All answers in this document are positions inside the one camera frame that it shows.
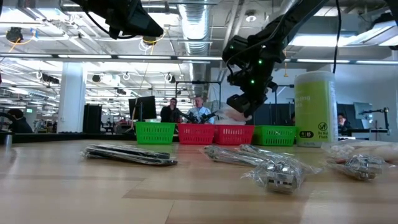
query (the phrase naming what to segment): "person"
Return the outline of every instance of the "person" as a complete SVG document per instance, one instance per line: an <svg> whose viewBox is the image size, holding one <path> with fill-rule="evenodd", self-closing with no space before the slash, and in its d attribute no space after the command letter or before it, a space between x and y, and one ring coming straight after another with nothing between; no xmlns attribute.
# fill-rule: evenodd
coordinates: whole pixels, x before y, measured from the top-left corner
<svg viewBox="0 0 398 224"><path fill-rule="evenodd" d="M201 120L201 116L203 114L208 115L211 114L211 111L209 108L205 108L203 106L203 98L200 96L197 96L195 98L195 107L192 109L189 109L188 113L192 113L195 117L198 118L198 120ZM214 118L210 118L206 124L214 124Z"/></svg>
<svg viewBox="0 0 398 224"><path fill-rule="evenodd" d="M162 118L160 122L179 123L180 113L180 110L177 108L177 99L171 98L170 104L168 106L164 106L160 112L160 117Z"/></svg>
<svg viewBox="0 0 398 224"><path fill-rule="evenodd" d="M24 112L19 109L11 109L6 114L0 113L0 116L8 118L10 124L9 130L14 133L33 133L31 126L27 123L24 117Z"/></svg>
<svg viewBox="0 0 398 224"><path fill-rule="evenodd" d="M347 131L352 128L344 113L338 113L337 115L339 131Z"/></svg>
<svg viewBox="0 0 398 224"><path fill-rule="evenodd" d="M292 126L295 126L296 125L296 115L295 115L295 113L293 112L292 113L292 115L291 115L291 121L290 121L290 124L292 125Z"/></svg>

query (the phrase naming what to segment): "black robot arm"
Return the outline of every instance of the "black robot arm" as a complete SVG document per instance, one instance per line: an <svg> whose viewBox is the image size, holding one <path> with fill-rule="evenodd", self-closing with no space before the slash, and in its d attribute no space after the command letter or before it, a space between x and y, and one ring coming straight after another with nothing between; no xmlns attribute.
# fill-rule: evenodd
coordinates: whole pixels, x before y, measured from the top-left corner
<svg viewBox="0 0 398 224"><path fill-rule="evenodd" d="M267 100L268 88L276 91L277 84L271 76L274 64L285 60L283 49L302 25L328 1L297 1L284 15L273 20L259 33L250 35L247 39L234 36L228 42L223 51L223 60L231 72L227 81L243 91L242 95L229 97L228 105L248 117ZM398 21L398 1L385 1ZM230 65L237 65L241 70L232 72Z"/></svg>

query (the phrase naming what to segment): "man in dark shirt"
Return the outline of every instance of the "man in dark shirt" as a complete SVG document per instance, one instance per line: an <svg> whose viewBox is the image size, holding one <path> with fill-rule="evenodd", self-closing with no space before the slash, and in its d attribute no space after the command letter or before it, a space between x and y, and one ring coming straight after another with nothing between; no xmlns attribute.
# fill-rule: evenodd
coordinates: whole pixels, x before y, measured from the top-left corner
<svg viewBox="0 0 398 224"><path fill-rule="evenodd" d="M8 118L12 124L9 129L14 133L33 133L32 128L24 117L24 112L19 109L11 109L7 113L0 113L0 116Z"/></svg>
<svg viewBox="0 0 398 224"><path fill-rule="evenodd" d="M349 121L347 121L347 118L345 114L343 113L338 113L338 130L339 131L347 131L349 129L352 129L351 124Z"/></svg>
<svg viewBox="0 0 398 224"><path fill-rule="evenodd" d="M161 122L178 123L180 122L180 110L177 108L177 100L172 98L170 105L164 106L160 112Z"/></svg>

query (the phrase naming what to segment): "desk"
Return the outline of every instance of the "desk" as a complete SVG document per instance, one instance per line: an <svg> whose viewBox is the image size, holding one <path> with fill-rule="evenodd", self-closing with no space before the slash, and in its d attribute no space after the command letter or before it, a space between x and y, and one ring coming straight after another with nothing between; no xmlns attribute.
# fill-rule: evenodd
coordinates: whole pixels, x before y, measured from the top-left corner
<svg viewBox="0 0 398 224"><path fill-rule="evenodd" d="M113 126L103 126L103 129L105 129L105 134L108 133L109 131L113 134Z"/></svg>
<svg viewBox="0 0 398 224"><path fill-rule="evenodd" d="M355 137L356 139L369 140L371 133L388 133L387 129L349 129L345 131L349 137Z"/></svg>
<svg viewBox="0 0 398 224"><path fill-rule="evenodd" d="M263 191L240 179L252 168L208 160L200 146L171 147L178 165L151 167L83 161L87 144L65 141L0 148L1 223L13 224L336 224L396 223L398 173L358 182L326 171L306 179L294 195ZM320 149L267 147L315 165Z"/></svg>

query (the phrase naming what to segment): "ventilation duct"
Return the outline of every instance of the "ventilation duct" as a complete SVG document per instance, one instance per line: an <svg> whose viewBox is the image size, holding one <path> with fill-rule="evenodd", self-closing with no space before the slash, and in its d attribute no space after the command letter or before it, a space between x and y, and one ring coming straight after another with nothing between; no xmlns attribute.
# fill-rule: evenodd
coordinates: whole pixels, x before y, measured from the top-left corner
<svg viewBox="0 0 398 224"><path fill-rule="evenodd" d="M206 56L209 52L209 45L206 40L209 39L210 29L210 6L202 4L182 4L178 5L182 18L183 38L186 40L203 40L202 42L187 42L185 49L188 55ZM206 64L190 64L190 76L192 80L205 79ZM193 87L195 95L202 95L198 88Z"/></svg>

